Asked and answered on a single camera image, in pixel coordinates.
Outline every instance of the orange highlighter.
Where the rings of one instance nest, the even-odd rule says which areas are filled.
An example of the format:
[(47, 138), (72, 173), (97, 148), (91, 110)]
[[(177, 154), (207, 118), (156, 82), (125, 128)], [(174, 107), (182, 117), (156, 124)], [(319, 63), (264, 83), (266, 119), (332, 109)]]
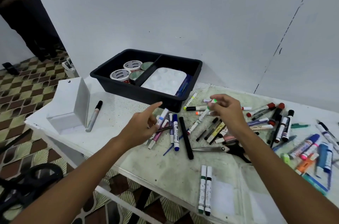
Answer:
[(315, 162), (318, 156), (319, 156), (318, 153), (313, 153), (305, 161), (299, 163), (299, 165), (296, 168), (296, 173), (298, 173), (299, 175), (304, 174), (307, 171), (307, 169)]

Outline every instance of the white box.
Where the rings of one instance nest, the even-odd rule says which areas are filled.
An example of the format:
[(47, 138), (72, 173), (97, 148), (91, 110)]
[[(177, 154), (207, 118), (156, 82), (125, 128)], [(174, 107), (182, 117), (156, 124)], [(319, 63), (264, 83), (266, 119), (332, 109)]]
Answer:
[(90, 92), (82, 77), (60, 80), (47, 114), (59, 134), (86, 128)]

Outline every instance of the white paint palette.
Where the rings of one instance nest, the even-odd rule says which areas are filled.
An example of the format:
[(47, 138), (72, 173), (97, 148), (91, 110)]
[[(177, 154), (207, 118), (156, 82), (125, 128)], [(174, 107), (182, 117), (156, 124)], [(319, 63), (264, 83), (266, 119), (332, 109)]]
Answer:
[(144, 88), (174, 96), (186, 78), (186, 73), (161, 67), (141, 85)]

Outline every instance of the black cap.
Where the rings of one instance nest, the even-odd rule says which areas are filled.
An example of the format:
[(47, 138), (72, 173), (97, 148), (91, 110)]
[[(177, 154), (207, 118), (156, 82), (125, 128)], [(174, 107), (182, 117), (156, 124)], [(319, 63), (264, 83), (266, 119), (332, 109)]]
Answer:
[(189, 106), (186, 108), (186, 111), (195, 111), (195, 106)]
[(102, 106), (102, 101), (100, 100), (95, 108), (100, 110), (101, 106)]
[(294, 111), (293, 111), (293, 110), (289, 110), (288, 115), (289, 115), (289, 116), (293, 116), (293, 115), (294, 115)]

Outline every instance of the white tape roll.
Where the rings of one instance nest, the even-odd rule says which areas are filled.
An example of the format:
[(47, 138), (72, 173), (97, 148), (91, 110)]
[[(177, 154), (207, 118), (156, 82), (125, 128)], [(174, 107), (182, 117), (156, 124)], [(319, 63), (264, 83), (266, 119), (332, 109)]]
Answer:
[(109, 77), (112, 80), (117, 80), (117, 81), (122, 81), (125, 83), (129, 83), (129, 75), (130, 75), (130, 71), (126, 70), (126, 69), (119, 69), (116, 70), (114, 72), (112, 72)]
[(128, 61), (124, 63), (123, 67), (124, 69), (129, 70), (130, 72), (135, 72), (140, 69), (141, 65), (142, 65), (142, 62), (138, 60), (133, 60), (133, 61)]

